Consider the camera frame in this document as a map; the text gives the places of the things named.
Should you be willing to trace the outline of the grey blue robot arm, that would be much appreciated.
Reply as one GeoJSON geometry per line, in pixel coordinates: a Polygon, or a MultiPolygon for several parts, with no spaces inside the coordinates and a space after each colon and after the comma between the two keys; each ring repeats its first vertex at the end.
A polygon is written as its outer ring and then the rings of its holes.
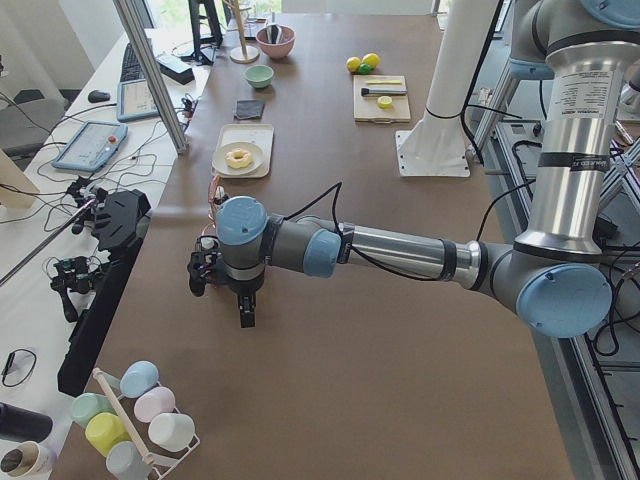
{"type": "Polygon", "coordinates": [[[459,244],[303,212],[283,217],[239,196],[219,207],[214,246],[192,255],[191,290],[229,287],[251,327],[267,266],[327,278],[339,264],[365,262],[481,292],[550,337],[587,332],[614,305],[593,229],[624,75],[638,57],[635,1],[517,3],[511,61],[548,65],[553,84],[528,226],[511,245],[459,244]]]}

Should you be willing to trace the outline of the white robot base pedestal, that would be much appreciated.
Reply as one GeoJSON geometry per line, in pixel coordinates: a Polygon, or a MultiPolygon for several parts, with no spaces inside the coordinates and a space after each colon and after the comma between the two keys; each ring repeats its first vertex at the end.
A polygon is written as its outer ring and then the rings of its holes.
{"type": "Polygon", "coordinates": [[[470,175],[461,120],[485,44],[502,10],[499,0],[453,1],[424,115],[410,131],[396,133],[403,177],[470,175]]]}

